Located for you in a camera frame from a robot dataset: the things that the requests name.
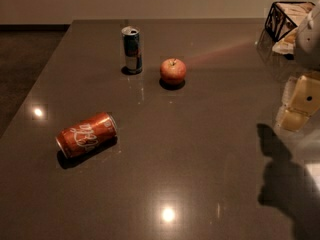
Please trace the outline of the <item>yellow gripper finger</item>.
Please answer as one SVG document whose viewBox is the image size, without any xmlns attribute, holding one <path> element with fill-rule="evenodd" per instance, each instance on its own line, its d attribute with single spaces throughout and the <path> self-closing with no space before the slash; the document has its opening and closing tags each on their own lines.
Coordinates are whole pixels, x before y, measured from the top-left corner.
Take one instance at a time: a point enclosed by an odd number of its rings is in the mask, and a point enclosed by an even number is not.
<svg viewBox="0 0 320 240">
<path fill-rule="evenodd" d="M 291 76 L 284 88 L 278 126 L 297 132 L 320 109 L 320 74 Z"/>
</svg>

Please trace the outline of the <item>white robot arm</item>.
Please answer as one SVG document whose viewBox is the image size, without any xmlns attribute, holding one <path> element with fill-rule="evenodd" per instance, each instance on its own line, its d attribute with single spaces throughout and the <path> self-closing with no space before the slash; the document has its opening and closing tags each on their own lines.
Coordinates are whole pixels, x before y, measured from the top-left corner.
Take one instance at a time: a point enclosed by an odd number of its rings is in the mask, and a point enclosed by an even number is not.
<svg viewBox="0 0 320 240">
<path fill-rule="evenodd" d="M 297 29 L 294 58 L 306 72 L 288 79 L 276 122 L 283 129 L 297 132 L 320 109 L 320 3 Z"/>
</svg>

